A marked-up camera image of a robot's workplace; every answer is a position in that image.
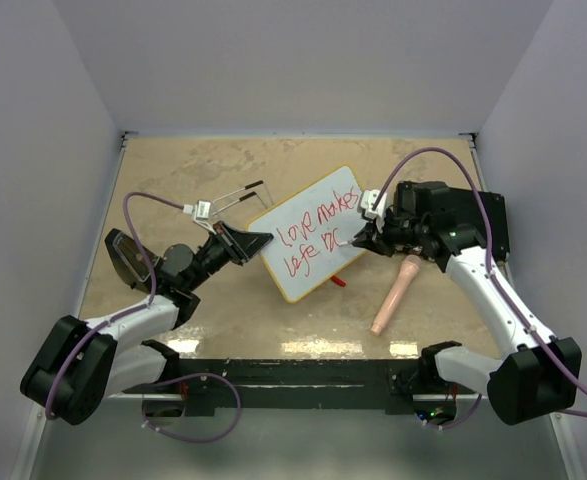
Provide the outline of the red marker cap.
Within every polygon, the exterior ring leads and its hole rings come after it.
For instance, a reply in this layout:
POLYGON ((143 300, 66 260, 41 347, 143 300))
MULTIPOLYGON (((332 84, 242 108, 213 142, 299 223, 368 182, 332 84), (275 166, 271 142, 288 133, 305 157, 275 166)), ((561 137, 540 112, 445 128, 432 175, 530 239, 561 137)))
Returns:
POLYGON ((338 276, 332 276, 332 277, 331 277, 331 281, 332 281, 334 284, 336 284, 336 285, 338 285, 338 286, 340 286, 340 287, 345 287, 345 286, 346 286, 346 282, 345 282, 345 281, 343 281, 343 280, 342 280, 341 278, 339 278, 338 276))

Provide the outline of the wire whiteboard stand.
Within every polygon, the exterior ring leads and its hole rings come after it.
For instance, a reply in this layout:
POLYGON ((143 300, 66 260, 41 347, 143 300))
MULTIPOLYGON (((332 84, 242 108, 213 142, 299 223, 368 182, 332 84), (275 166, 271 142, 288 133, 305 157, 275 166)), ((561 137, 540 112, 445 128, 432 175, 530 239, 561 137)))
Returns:
POLYGON ((222 212, 251 198, 257 198, 264 209, 273 207, 275 204, 267 184, 263 180, 258 180, 214 199, 212 201, 213 215, 220 216, 222 212))

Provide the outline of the yellow framed whiteboard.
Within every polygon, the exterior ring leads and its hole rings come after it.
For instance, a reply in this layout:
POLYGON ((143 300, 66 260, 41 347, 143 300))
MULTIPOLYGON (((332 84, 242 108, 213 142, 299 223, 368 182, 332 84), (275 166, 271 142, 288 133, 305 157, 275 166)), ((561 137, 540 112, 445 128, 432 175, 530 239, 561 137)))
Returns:
POLYGON ((364 226, 361 195, 353 170, 342 165, 248 222, 248 231, 273 235, 260 257, 287 302, 298 302, 364 254, 336 245, 364 226))

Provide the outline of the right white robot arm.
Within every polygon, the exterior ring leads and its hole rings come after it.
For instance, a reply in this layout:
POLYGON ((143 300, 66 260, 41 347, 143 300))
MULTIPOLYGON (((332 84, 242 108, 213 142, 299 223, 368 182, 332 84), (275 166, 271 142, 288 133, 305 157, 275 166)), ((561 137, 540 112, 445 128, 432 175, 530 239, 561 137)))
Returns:
POLYGON ((384 192, 367 190, 357 210, 364 226, 353 246, 434 262, 474 305, 500 351, 492 359, 456 341, 425 347, 418 359, 418 386, 432 393, 450 384, 472 390, 487 398, 507 425, 574 405, 580 347, 545 326, 499 269, 509 252, 502 195, 439 181, 404 181, 391 204, 384 192))

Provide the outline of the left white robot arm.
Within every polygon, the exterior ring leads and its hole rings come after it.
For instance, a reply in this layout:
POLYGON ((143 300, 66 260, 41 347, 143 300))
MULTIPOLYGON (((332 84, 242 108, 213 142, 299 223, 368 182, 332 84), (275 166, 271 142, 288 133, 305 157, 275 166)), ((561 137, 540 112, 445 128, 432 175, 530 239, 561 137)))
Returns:
POLYGON ((146 384, 158 392, 173 390, 179 356, 156 336, 192 317, 200 303, 195 291, 205 281, 229 263, 245 265, 273 238, 219 221, 197 250, 174 244, 157 256, 111 230, 105 244, 114 269, 144 299, 99 318, 60 318, 26 370, 21 393, 52 417, 78 425, 113 394, 146 384))

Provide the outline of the pink toy microphone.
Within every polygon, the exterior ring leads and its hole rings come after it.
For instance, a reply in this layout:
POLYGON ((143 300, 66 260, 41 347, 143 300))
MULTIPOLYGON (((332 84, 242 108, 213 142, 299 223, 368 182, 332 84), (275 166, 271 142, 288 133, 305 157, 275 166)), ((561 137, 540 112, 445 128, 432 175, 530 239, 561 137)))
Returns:
POLYGON ((408 255, 401 263, 396 280, 391 286, 380 307, 369 332, 378 337, 392 320, 395 311, 406 294, 409 286, 420 271, 422 260, 417 255, 408 255))

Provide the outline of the black base bar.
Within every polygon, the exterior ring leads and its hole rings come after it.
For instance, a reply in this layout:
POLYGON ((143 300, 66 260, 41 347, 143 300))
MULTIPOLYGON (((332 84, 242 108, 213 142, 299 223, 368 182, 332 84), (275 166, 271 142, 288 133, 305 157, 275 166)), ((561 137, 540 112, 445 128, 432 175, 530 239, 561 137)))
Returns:
POLYGON ((210 415, 217 408, 233 408, 232 391, 214 374, 237 389, 245 409, 378 410, 389 415, 411 415, 414 410, 437 408, 450 412, 450 395, 469 394, 465 387, 442 381, 424 383, 416 359, 285 360, 181 359, 163 381, 193 374, 170 386, 141 385, 128 394, 186 394, 185 414, 210 415))

